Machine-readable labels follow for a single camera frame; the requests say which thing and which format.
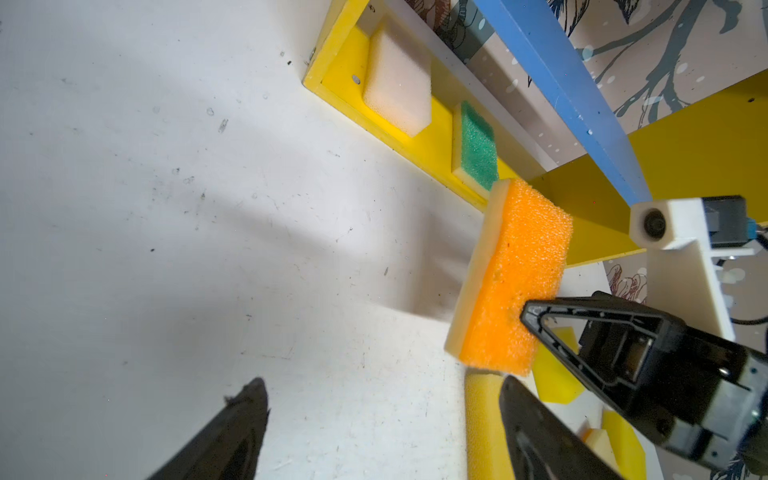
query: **white sponge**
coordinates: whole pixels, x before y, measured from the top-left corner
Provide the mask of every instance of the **white sponge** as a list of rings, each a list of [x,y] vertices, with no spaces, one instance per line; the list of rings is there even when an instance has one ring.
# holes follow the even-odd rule
[[[429,52],[389,18],[371,37],[362,101],[409,137],[432,123]]]

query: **white table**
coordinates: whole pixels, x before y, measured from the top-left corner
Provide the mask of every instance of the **white table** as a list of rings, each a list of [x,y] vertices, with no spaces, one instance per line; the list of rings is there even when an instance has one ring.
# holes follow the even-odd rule
[[[482,218],[301,86],[327,4],[0,8],[4,476],[143,478],[254,376],[264,478],[465,476]]]

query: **blue beam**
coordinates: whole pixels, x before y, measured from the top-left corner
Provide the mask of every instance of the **blue beam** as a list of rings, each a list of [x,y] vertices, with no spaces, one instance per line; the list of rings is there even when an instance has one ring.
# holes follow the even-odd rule
[[[627,205],[651,201],[627,135],[546,0],[475,0]]]

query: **orange sponge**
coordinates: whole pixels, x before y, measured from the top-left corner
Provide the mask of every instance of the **orange sponge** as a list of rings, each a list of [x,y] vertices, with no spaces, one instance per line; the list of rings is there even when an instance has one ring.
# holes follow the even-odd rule
[[[467,366],[527,375],[537,343],[520,312],[526,300],[557,295],[572,230],[571,217],[523,180],[497,181],[445,351]]]

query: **green sponge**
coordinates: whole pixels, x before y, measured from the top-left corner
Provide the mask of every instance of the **green sponge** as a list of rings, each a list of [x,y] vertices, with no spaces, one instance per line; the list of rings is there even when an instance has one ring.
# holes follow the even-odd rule
[[[493,183],[498,180],[493,128],[466,101],[453,111],[451,170],[467,187],[486,200]]]

